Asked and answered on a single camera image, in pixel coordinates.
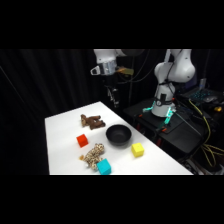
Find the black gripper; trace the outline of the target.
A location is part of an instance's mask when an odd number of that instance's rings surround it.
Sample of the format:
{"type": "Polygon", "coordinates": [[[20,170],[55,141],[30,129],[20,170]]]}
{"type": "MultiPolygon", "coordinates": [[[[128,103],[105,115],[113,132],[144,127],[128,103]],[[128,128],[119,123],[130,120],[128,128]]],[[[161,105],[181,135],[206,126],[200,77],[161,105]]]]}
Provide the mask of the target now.
{"type": "Polygon", "coordinates": [[[120,99],[119,99],[119,92],[117,88],[117,77],[115,75],[107,76],[105,86],[108,89],[108,94],[110,98],[113,100],[114,108],[115,107],[119,108],[120,99]]]}

